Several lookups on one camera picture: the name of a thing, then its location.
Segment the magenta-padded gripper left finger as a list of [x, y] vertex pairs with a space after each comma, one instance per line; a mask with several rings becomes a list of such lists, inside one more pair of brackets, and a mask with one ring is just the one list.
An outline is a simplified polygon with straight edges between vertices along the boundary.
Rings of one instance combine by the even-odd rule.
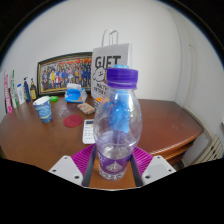
[[96, 146], [92, 144], [73, 156], [64, 155], [49, 172], [76, 185], [88, 187], [95, 158]]

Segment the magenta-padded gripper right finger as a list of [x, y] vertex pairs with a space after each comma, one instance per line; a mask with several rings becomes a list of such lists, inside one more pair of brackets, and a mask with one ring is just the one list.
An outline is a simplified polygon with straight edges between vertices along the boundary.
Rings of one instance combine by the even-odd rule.
[[176, 172], [161, 155], [152, 156], [138, 147], [134, 149], [130, 162], [137, 187], [145, 186]]

